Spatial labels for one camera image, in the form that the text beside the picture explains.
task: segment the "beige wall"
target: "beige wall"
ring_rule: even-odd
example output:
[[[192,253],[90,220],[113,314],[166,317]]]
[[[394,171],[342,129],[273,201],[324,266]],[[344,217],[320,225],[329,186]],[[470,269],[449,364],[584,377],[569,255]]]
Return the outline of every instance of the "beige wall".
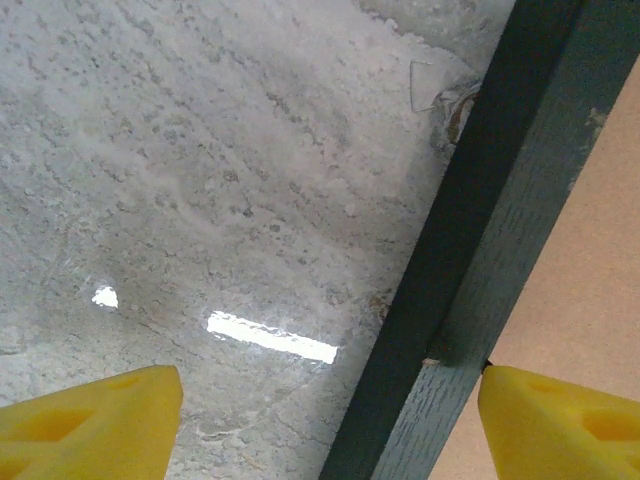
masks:
[[[640,62],[491,360],[640,401]],[[476,399],[430,479],[496,478]]]

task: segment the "dark green wooden beam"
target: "dark green wooden beam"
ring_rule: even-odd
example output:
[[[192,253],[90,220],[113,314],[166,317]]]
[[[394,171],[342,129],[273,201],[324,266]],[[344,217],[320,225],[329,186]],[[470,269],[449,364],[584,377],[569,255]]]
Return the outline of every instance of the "dark green wooden beam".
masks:
[[[639,53],[640,2],[516,2],[321,480],[427,477]]]

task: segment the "cardboard surface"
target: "cardboard surface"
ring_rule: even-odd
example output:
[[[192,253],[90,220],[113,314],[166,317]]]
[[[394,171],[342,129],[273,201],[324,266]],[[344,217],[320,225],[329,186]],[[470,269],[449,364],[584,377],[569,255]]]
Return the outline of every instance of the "cardboard surface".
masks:
[[[640,401],[640,61],[491,360]],[[431,479],[496,478],[476,399]]]

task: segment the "white granite surface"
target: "white granite surface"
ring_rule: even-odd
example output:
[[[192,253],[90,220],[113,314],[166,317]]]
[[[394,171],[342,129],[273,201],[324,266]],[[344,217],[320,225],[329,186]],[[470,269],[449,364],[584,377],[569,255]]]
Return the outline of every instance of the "white granite surface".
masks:
[[[167,478],[317,478],[443,170],[409,62],[467,67],[349,0],[0,5],[0,405],[175,364]]]

